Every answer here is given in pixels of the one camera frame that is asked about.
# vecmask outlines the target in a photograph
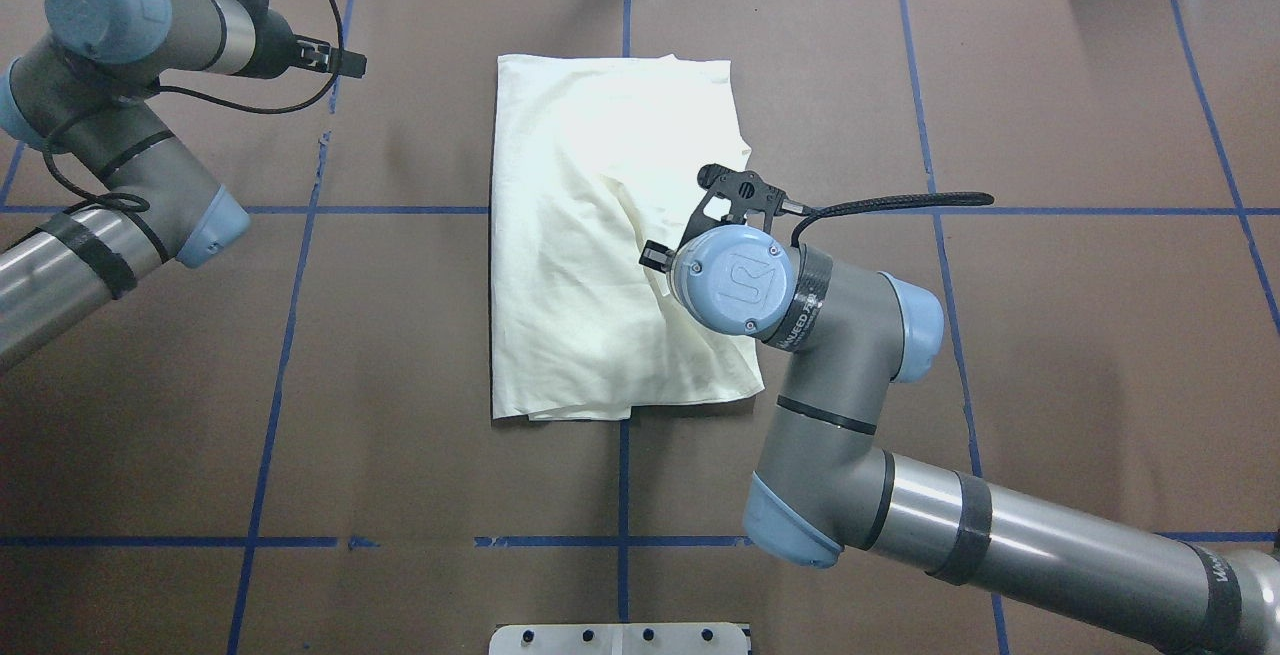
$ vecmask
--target metal plate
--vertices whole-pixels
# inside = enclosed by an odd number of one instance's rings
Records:
[[[750,655],[750,632],[732,623],[503,626],[489,655]]]

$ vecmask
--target robotic arm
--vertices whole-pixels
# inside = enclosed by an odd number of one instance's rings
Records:
[[[0,125],[45,155],[84,198],[0,255],[0,374],[147,272],[197,267],[238,239],[248,214],[143,102],[175,91],[248,113],[292,113],[365,58],[293,35],[269,0],[45,0],[50,32],[0,75]],[[335,20],[338,6],[329,0]],[[273,78],[329,74],[293,107],[244,107],[159,84],[170,68]],[[70,152],[109,194],[70,185],[52,164]]]
[[[814,568],[868,550],[1166,654],[1280,654],[1280,550],[1219,555],[874,446],[888,385],[923,377],[941,347],[938,301],[795,235],[783,248],[773,216],[823,214],[754,171],[707,166],[699,185],[680,248],[649,241],[640,262],[704,326],[792,353],[751,476],[755,545]],[[712,198],[731,202],[719,221],[703,212]]]

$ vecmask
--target ur logo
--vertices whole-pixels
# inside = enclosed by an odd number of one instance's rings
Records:
[[[724,287],[721,294],[726,298],[744,301],[746,304],[759,303],[768,294],[769,287],[773,285],[774,275],[776,272],[773,267],[769,267],[769,264],[745,257],[745,255],[733,255],[728,267],[730,285]]]

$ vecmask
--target white cloth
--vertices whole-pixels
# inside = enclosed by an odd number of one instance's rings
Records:
[[[627,418],[763,390],[755,342],[639,264],[680,244],[708,162],[745,168],[727,61],[498,58],[493,417]]]

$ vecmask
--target black wire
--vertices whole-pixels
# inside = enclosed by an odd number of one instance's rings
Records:
[[[59,185],[65,187],[65,189],[72,191],[72,193],[81,196],[84,200],[83,203],[101,205],[105,209],[120,210],[120,212],[147,212],[151,209],[151,203],[146,198],[132,193],[108,193],[108,194],[93,194],[90,191],[84,191],[83,187],[74,184],[74,182],[68,180],[63,171],[58,169],[58,164],[54,162],[54,150],[59,145],[61,136],[67,132],[79,125],[79,123],[86,122],[86,119],[96,116],[96,114],[109,111],[114,107],[113,104],[96,104],[92,107],[84,109],[82,113],[74,114],[60,123],[59,127],[52,128],[49,136],[45,137],[45,166],[49,168],[49,175],[58,180]]]
[[[255,105],[233,104],[230,100],[215,99],[214,95],[201,93],[197,90],[187,90],[186,87],[178,87],[174,84],[161,84],[156,88],[156,93],[178,93],[187,95],[189,99],[205,100],[206,104],[223,105],[224,107],[232,107],[233,111],[242,113],[255,113],[255,114],[284,114],[284,113],[297,113],[303,107],[311,107],[324,99],[325,93],[332,90],[334,82],[338,82],[338,68],[342,64],[343,49],[346,49],[346,41],[342,36],[342,13],[338,12],[338,0],[329,0],[329,8],[333,10],[333,20],[338,27],[338,49],[333,50],[333,63],[329,64],[333,68],[329,81],[325,82],[324,87],[320,88],[319,93],[311,95],[305,102],[297,105],[289,105],[288,107],[256,107]]]
[[[795,230],[791,230],[791,246],[799,248],[801,232],[823,217],[852,216],[852,214],[881,212],[881,210],[933,209],[941,205],[978,207],[978,205],[989,205],[995,201],[996,198],[987,193],[927,193],[891,194],[887,198],[854,200],[851,203],[828,205],[826,209],[814,210],[809,217],[804,217],[795,226]]]

